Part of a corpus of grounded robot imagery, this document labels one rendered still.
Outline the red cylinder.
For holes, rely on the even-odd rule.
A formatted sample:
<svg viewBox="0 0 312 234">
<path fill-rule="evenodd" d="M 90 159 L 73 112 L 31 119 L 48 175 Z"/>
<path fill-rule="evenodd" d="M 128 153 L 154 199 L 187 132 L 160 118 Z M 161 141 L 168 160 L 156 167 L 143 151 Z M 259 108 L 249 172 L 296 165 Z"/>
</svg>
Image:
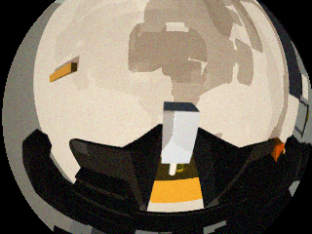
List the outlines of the red cylinder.
<svg viewBox="0 0 312 234">
<path fill-rule="evenodd" d="M 176 164 L 176 171 L 177 172 L 183 171 L 183 165 L 182 164 Z"/>
</svg>

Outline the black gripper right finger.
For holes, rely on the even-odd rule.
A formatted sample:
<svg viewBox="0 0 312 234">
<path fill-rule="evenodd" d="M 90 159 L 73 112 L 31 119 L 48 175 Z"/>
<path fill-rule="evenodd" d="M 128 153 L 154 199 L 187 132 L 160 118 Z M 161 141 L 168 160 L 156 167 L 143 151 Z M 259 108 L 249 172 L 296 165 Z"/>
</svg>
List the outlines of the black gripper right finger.
<svg viewBox="0 0 312 234">
<path fill-rule="evenodd" d="M 192 153 L 202 188 L 203 208 L 217 206 L 219 196 L 233 186 L 246 166 L 272 153 L 276 141 L 269 139 L 238 148 L 198 128 Z"/>
</svg>

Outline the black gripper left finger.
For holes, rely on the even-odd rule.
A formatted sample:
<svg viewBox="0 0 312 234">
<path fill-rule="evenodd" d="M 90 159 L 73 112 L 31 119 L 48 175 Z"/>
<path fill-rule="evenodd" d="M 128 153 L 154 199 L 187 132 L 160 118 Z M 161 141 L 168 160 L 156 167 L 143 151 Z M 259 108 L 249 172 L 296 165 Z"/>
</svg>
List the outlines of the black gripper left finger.
<svg viewBox="0 0 312 234">
<path fill-rule="evenodd" d="M 164 124 L 159 124 L 124 147 L 93 143 L 77 137 L 69 141 L 69 147 L 79 167 L 127 180 L 139 209 L 147 211 L 163 152 L 163 128 Z"/>
</svg>

